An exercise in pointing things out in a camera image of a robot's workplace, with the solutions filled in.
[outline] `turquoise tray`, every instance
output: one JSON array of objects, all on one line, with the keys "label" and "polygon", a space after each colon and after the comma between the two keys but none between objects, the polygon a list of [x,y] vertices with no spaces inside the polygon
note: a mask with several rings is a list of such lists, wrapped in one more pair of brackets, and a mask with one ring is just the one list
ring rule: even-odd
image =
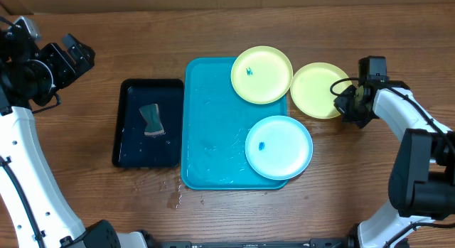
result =
[{"label": "turquoise tray", "polygon": [[235,93],[236,58],[198,58],[188,64],[183,103],[181,177],[195,190],[271,190],[287,180],[255,172],[245,156],[248,131],[261,119],[287,115],[286,97],[257,105]]}]

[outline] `green sponge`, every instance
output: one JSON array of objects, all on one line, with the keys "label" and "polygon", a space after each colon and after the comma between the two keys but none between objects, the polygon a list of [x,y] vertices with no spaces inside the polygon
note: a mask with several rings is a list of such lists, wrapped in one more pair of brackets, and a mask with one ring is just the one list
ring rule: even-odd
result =
[{"label": "green sponge", "polygon": [[163,124],[159,119],[159,109],[157,104],[150,104],[139,109],[142,117],[147,122],[144,134],[147,136],[157,136],[164,134]]}]

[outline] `wood grain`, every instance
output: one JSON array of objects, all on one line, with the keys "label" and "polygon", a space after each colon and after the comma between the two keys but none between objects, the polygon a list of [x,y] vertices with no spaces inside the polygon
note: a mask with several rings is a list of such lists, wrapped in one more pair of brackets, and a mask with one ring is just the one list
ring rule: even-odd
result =
[{"label": "wood grain", "polygon": [[[342,236],[387,200],[399,143],[386,124],[376,120],[359,130],[340,119],[305,116],[292,103],[290,115],[313,136],[314,157],[281,190],[194,191],[181,183],[179,169],[114,168],[110,161],[122,81],[184,80],[187,64],[197,57],[233,56],[270,45],[289,57],[294,71],[327,62],[355,76],[360,58],[384,55],[389,76],[405,81],[440,122],[455,126],[453,4],[33,19],[44,37],[41,45],[71,33],[97,54],[95,68],[60,92],[62,106],[36,116],[55,179],[86,225],[106,219],[118,232],[145,229],[158,240],[305,240]],[[0,218],[1,246],[15,247],[4,206]],[[410,240],[413,247],[453,247],[455,237],[450,230],[422,229]]]},{"label": "wood grain", "polygon": [[[35,14],[454,3],[455,0],[16,0]],[[5,6],[14,3],[5,2]],[[24,14],[13,11],[12,14]]]}]

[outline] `black cable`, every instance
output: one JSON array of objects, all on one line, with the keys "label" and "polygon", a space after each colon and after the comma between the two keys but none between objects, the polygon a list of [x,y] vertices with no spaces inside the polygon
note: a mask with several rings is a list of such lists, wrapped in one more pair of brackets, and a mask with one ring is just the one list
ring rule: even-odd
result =
[{"label": "black cable", "polygon": [[417,231],[417,227],[435,227],[435,228],[440,228],[440,229],[451,229],[455,228],[455,223],[451,224],[435,224],[435,223],[427,223],[427,222],[412,222],[408,226],[406,226],[404,229],[402,229],[398,234],[396,234],[394,237],[392,237],[391,240],[386,242],[384,244],[383,248],[389,248],[390,245],[392,245],[394,242],[396,242],[399,238],[401,238],[404,234],[406,234],[410,230]]},{"label": "black cable", "polygon": [[342,97],[347,97],[347,96],[350,96],[350,95],[340,95],[340,94],[337,94],[336,92],[333,91],[333,88],[341,83],[341,82],[346,82],[346,81],[359,81],[360,78],[358,77],[348,77],[348,78],[343,78],[343,79],[340,79],[340,80],[337,80],[336,82],[334,82],[331,86],[330,86],[330,92],[332,93],[332,95],[335,95],[335,96],[342,96]]},{"label": "black cable", "polygon": [[440,135],[440,137],[443,138],[443,140],[446,142],[446,145],[449,147],[450,152],[452,153],[453,156],[455,156],[455,147],[450,142],[449,138],[447,138],[447,135],[434,123],[434,119],[429,118],[425,111],[415,101],[410,99],[407,95],[403,95],[401,92],[398,92],[391,86],[387,85],[386,82],[381,82],[377,84],[382,85],[384,88],[389,89],[390,91],[401,97],[403,100],[409,102],[420,113],[420,115],[422,115],[425,121],[427,121],[428,125],[430,125],[438,133],[438,135]]},{"label": "black cable", "polygon": [[54,105],[49,106],[49,107],[45,107],[45,108],[42,108],[42,109],[33,110],[31,113],[32,114],[37,114],[37,113],[43,112],[43,111],[48,110],[48,109],[53,109],[53,108],[59,106],[60,104],[62,104],[62,99],[60,98],[60,95],[54,94],[54,96],[55,96],[55,99],[57,100],[57,102]]},{"label": "black cable", "polygon": [[3,16],[0,16],[0,21],[1,21],[2,23],[6,23],[6,24],[10,25],[11,27],[15,27],[15,26],[16,26],[16,25],[14,25],[12,22],[8,21],[8,20],[7,20],[5,17],[3,17]]},{"label": "black cable", "polygon": [[3,162],[3,169],[5,169],[6,174],[10,178],[11,182],[16,188],[19,198],[21,199],[23,208],[25,209],[28,217],[28,221],[30,222],[31,228],[33,230],[33,234],[35,235],[36,241],[38,242],[38,247],[46,248],[46,246],[44,245],[43,237],[41,235],[41,231],[39,230],[38,227],[38,223],[36,223],[35,217],[33,216],[33,212],[30,208],[30,204],[28,203],[26,194],[23,192],[21,184],[19,183],[18,179],[14,175],[13,171],[11,170],[7,162]]}]

